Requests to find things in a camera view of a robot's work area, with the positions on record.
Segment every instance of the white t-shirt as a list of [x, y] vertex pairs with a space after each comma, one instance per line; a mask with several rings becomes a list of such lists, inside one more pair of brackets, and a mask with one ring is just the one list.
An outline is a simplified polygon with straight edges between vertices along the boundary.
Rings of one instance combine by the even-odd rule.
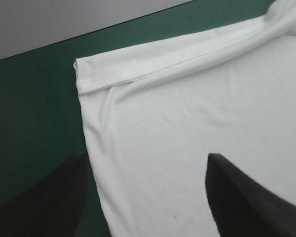
[[218, 237], [205, 191], [209, 153], [296, 205], [296, 0], [74, 67], [112, 236]]

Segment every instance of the gray wall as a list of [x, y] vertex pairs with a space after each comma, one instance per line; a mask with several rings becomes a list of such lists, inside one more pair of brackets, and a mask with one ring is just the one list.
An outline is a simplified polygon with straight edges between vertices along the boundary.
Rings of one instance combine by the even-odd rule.
[[0, 59], [189, 0], [0, 0]]

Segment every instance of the green surface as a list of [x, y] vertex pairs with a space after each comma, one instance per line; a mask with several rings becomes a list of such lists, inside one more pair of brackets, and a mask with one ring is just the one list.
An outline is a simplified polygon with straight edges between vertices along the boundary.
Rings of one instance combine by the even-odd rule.
[[[274, 0], [196, 0], [0, 60], [0, 204], [86, 153], [74, 59], [265, 14]], [[77, 237], [110, 236], [89, 168]]]

